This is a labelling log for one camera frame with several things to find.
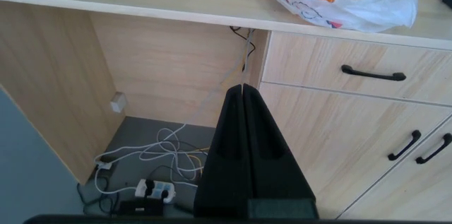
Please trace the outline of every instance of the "drawer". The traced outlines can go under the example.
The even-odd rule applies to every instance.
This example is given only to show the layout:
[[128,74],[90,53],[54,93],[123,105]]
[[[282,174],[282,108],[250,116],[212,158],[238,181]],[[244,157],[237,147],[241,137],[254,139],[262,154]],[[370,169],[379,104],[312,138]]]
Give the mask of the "drawer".
[[336,218],[378,180],[420,132],[419,143],[451,108],[262,83],[260,90],[317,198]]
[[[432,134],[340,218],[452,221],[452,121]],[[433,158],[433,152],[443,147]],[[422,157],[426,163],[417,164]]]
[[452,52],[273,32],[263,81],[452,105]]

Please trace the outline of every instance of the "white plastic bag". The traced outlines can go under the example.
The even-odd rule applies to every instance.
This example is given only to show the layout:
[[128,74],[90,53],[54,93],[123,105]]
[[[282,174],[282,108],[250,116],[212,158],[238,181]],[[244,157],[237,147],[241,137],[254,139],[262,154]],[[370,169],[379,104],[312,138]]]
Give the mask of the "white plastic bag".
[[417,0],[278,0],[285,8],[315,25],[379,32],[394,26],[411,27]]

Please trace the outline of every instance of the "black handle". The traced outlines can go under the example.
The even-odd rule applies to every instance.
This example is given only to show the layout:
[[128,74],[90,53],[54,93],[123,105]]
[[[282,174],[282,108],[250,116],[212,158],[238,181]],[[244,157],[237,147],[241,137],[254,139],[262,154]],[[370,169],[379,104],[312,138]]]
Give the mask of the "black handle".
[[350,75],[355,75],[355,76],[367,76],[367,77],[380,78],[380,79],[385,79],[385,80],[390,80],[390,81],[404,81],[407,78],[405,76],[405,74],[402,72],[394,73],[392,76],[383,76],[383,75],[376,75],[376,74],[372,74],[372,73],[365,73],[365,72],[361,72],[361,71],[355,71],[351,66],[348,66],[348,65],[342,65],[340,68],[342,69],[342,72],[350,74]]
[[434,153],[432,153],[428,158],[424,159],[423,157],[416,158],[417,164],[424,164],[427,163],[429,160],[431,160],[436,154],[440,153],[442,150],[444,150],[449,144],[452,143],[452,135],[450,133],[447,133],[443,136],[444,143],[443,145],[436,150]]
[[405,151],[407,151],[412,145],[414,145],[416,143],[416,141],[419,140],[419,138],[421,138],[421,132],[418,130],[415,130],[411,133],[412,139],[411,142],[404,147],[403,150],[401,150],[399,153],[397,153],[397,155],[394,155],[394,153],[391,153],[390,155],[388,155],[388,159],[390,161],[394,161],[397,160]]

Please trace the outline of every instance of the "floor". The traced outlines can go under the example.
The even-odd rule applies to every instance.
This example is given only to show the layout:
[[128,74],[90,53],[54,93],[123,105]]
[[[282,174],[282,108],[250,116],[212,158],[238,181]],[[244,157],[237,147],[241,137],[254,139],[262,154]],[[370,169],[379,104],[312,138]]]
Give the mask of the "floor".
[[[155,142],[159,129],[163,127],[177,129],[180,126],[181,124],[127,117],[107,150],[149,144]],[[214,131],[211,128],[187,126],[178,133],[178,136],[181,141],[205,148],[210,145]],[[82,214],[82,204],[76,192],[76,180],[1,90],[0,137],[0,168],[6,174],[0,179],[2,223],[22,223],[39,214]],[[191,150],[188,146],[184,146],[184,149]],[[167,156],[156,161],[143,162],[137,155],[121,160],[112,175],[110,187],[118,189],[135,186],[139,179],[149,177],[157,166],[169,165],[170,161],[171,157]],[[169,170],[160,169],[150,178],[169,181],[169,174]],[[82,190],[88,199],[97,196],[91,183]],[[194,188],[177,184],[176,192],[176,202],[190,207],[193,203]],[[133,191],[121,193],[121,200],[131,198]],[[190,214],[178,211],[172,206],[165,207],[165,216],[191,217]]]

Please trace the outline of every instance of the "power cord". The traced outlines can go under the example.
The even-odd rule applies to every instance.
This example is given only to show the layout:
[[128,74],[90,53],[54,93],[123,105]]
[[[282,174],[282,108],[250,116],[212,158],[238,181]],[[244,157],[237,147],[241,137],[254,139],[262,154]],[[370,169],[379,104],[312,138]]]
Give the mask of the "power cord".
[[[108,190],[109,187],[109,178],[108,177],[99,177],[100,179],[103,179],[105,181],[104,190]],[[97,216],[96,213],[91,213],[88,209],[92,206],[95,206],[97,204],[97,207],[102,211],[103,213],[107,214],[109,217],[111,217],[113,214],[116,213],[116,208],[119,203],[119,193],[116,193],[115,196],[110,196],[107,194],[101,194],[98,198],[86,201],[85,197],[83,196],[83,193],[81,191],[81,185],[77,184],[77,192],[78,196],[80,197],[80,200],[83,204],[83,214],[87,216]],[[109,202],[109,209],[105,209],[104,203]]]
[[[231,31],[232,31],[235,35],[241,37],[242,39],[244,39],[244,40],[246,40],[246,41],[248,41],[249,36],[250,36],[250,34],[252,33],[252,30],[251,30],[251,29],[248,29],[248,36],[245,37],[245,36],[243,36],[242,34],[238,33],[238,31],[239,31],[240,29],[242,29],[242,27],[234,28],[234,26],[230,26],[229,28],[231,29]],[[256,50],[256,45],[254,45],[253,42],[250,42],[249,44],[253,47],[253,49],[246,55],[247,58],[254,52],[254,50]],[[245,71],[245,65],[243,65],[243,67],[242,67],[242,72],[243,72],[243,71]]]

